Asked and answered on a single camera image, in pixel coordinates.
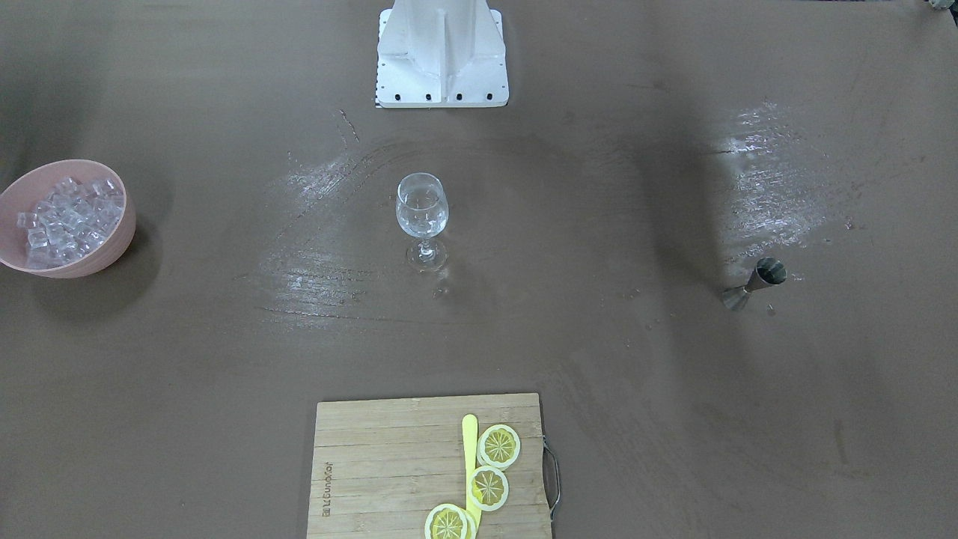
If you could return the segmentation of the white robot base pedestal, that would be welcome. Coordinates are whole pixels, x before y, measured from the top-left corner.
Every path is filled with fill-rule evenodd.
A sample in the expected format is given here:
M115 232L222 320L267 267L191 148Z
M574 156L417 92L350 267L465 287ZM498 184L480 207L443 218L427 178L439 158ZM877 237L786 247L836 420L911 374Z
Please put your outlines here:
M486 1L396 1L379 13L374 103L462 109L509 103L503 17Z

